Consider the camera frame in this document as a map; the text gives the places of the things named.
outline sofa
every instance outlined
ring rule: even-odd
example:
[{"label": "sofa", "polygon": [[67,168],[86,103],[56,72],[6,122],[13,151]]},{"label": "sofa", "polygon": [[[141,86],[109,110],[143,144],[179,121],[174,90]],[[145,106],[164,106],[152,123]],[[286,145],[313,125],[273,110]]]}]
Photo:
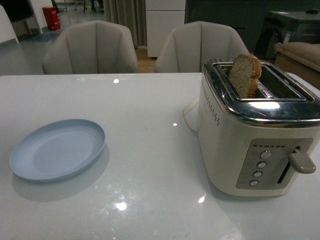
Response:
[{"label": "sofa", "polygon": [[320,90],[320,44],[277,43],[274,65],[293,73]]}]

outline wooden floor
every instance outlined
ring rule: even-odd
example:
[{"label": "wooden floor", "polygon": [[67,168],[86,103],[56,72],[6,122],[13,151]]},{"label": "wooden floor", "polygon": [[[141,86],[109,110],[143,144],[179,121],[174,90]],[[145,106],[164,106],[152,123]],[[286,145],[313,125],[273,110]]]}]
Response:
[{"label": "wooden floor", "polygon": [[137,48],[135,50],[136,57],[139,64],[139,73],[152,74],[155,72],[155,65],[157,58],[148,57],[148,52],[146,48]]}]

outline white chair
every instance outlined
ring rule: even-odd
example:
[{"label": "white chair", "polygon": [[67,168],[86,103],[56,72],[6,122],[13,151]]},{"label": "white chair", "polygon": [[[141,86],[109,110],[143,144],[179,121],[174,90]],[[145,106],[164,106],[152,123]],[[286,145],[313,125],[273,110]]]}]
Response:
[{"label": "white chair", "polygon": [[130,30],[102,20],[72,25],[55,40],[42,62],[44,74],[137,73]]},{"label": "white chair", "polygon": [[174,28],[164,41],[156,73],[197,73],[211,59],[233,59],[249,51],[232,27],[196,21]]},{"label": "white chair", "polygon": [[19,43],[10,19],[2,5],[0,5],[0,43],[15,39]]}]

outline white cabinet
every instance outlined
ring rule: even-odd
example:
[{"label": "white cabinet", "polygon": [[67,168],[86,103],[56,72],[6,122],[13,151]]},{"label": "white cabinet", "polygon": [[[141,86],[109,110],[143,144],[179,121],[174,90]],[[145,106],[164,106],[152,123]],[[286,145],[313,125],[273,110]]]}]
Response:
[{"label": "white cabinet", "polygon": [[42,34],[42,28],[47,26],[47,21],[45,18],[45,14],[42,10],[43,7],[52,7],[51,0],[29,0],[31,7],[33,9],[33,16],[35,22],[27,21],[30,28],[38,28],[39,32]]},{"label": "white cabinet", "polygon": [[158,57],[168,33],[185,24],[186,0],[145,0],[148,57]]}]

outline glossy table surface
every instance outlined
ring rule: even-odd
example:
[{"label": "glossy table surface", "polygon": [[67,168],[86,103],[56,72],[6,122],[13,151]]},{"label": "glossy table surface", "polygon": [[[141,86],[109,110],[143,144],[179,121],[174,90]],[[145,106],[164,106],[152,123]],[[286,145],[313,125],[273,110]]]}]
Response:
[{"label": "glossy table surface", "polygon": [[[319,171],[278,198],[230,197],[209,182],[182,117],[200,82],[201,73],[1,76],[0,239],[318,240]],[[188,117],[195,124],[197,109]],[[104,129],[94,164],[48,183],[14,175],[14,147],[65,119]]]}]

